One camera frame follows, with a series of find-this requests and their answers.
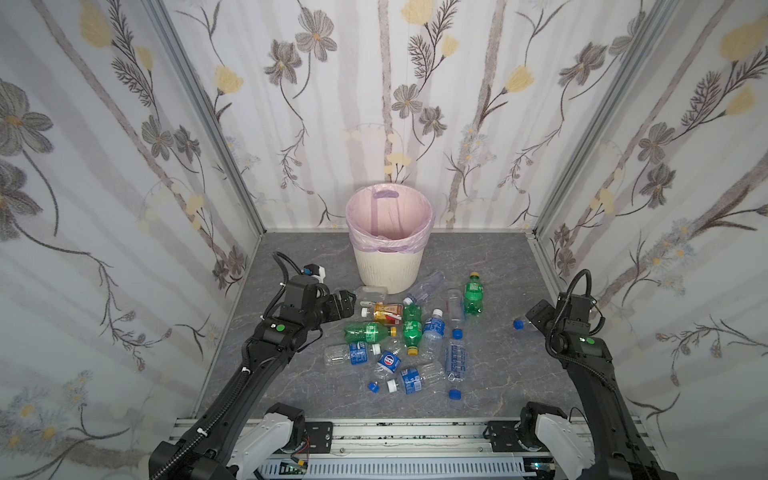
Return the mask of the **green bottle sideways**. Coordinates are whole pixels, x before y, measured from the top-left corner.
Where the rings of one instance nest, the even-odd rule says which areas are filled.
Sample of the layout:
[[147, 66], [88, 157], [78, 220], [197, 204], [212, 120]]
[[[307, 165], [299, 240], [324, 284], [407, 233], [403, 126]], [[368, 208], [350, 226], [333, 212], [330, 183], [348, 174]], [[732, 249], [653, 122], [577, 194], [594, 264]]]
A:
[[346, 343], [366, 342], [375, 344], [396, 335], [396, 327], [378, 322], [350, 322], [344, 327], [344, 340]]

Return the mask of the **green soda bottle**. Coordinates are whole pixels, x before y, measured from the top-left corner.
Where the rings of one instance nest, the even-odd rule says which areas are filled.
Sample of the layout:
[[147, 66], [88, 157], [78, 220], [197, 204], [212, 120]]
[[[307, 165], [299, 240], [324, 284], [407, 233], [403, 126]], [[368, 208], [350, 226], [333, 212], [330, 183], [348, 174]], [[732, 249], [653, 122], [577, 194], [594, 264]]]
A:
[[464, 289], [464, 311], [466, 315], [476, 316], [482, 313], [484, 306], [484, 286], [478, 272], [472, 272]]

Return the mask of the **clear pepsi label bottle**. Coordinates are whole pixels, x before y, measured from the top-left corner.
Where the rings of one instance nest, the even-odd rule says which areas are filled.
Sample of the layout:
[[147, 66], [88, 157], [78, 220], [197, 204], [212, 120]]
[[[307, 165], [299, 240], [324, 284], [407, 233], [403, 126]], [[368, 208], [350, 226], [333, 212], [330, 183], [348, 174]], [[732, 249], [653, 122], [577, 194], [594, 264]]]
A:
[[392, 347], [383, 350], [381, 356], [374, 364], [373, 380], [385, 381], [393, 379], [401, 363], [402, 358], [399, 349]]

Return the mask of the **tall clear water bottle blue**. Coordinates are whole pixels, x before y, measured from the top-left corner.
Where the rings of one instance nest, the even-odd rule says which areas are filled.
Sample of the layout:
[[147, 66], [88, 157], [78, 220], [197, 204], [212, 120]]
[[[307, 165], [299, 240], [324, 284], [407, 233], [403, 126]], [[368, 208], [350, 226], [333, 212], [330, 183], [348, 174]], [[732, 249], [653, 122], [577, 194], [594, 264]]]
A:
[[466, 378], [468, 365], [467, 344], [464, 330], [456, 328], [446, 344], [445, 375], [448, 381], [462, 382]]

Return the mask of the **clear bottle dark blue label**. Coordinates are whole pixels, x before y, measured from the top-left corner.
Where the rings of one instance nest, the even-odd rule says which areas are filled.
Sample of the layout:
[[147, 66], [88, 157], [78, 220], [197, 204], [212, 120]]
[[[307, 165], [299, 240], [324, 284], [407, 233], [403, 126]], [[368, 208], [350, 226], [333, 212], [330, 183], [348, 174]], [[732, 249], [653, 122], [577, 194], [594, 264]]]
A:
[[445, 327], [443, 311], [439, 308], [434, 309], [424, 325], [420, 341], [420, 352], [425, 358], [430, 360], [438, 360], [440, 358]]

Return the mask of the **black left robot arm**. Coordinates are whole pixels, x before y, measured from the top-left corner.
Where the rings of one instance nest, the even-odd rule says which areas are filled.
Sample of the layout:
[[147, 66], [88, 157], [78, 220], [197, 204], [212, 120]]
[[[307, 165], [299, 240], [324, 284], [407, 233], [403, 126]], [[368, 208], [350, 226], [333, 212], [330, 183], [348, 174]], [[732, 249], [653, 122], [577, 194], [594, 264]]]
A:
[[255, 403], [306, 349], [308, 335], [325, 323], [351, 317], [356, 296], [332, 292], [316, 264], [300, 268], [272, 255], [282, 272], [278, 293], [241, 349], [241, 362], [206, 412], [174, 443], [161, 442], [148, 461], [152, 479], [246, 479], [276, 451], [307, 444], [302, 410], [276, 404], [251, 432], [244, 429]]

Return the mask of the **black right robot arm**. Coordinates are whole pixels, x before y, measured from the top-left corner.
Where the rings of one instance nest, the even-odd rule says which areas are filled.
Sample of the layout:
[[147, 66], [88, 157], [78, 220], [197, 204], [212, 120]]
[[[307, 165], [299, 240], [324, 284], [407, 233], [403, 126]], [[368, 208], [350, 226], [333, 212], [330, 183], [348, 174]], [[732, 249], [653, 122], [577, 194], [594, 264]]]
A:
[[592, 277], [579, 271], [557, 304], [542, 300], [526, 318], [544, 336], [546, 353], [557, 360], [576, 388], [591, 441], [575, 432], [558, 407], [529, 402], [521, 410], [516, 435], [529, 451], [547, 450], [568, 479], [676, 479], [664, 469], [637, 430], [616, 381], [613, 357], [592, 327], [597, 308]]

